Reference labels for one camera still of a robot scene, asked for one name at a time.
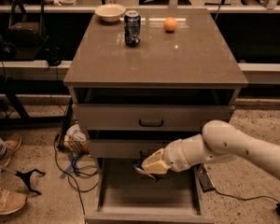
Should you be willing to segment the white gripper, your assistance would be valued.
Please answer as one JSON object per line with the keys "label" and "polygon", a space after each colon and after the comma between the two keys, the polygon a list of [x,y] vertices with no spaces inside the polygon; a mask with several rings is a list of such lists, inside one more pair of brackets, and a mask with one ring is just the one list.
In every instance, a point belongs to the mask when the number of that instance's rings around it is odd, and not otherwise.
{"label": "white gripper", "polygon": [[141,167],[148,174],[165,175],[168,170],[182,172],[187,169],[183,154],[182,140],[171,142],[165,149],[161,148],[146,158]]}

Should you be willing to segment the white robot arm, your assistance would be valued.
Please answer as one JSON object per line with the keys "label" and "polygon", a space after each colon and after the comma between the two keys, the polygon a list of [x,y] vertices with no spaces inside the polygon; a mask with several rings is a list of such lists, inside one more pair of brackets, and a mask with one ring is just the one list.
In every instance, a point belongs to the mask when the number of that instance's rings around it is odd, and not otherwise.
{"label": "white robot arm", "polygon": [[141,167],[146,174],[182,172],[191,166],[226,161],[238,156],[280,180],[280,146],[259,140],[221,120],[208,121],[201,134],[178,139],[146,158]]}

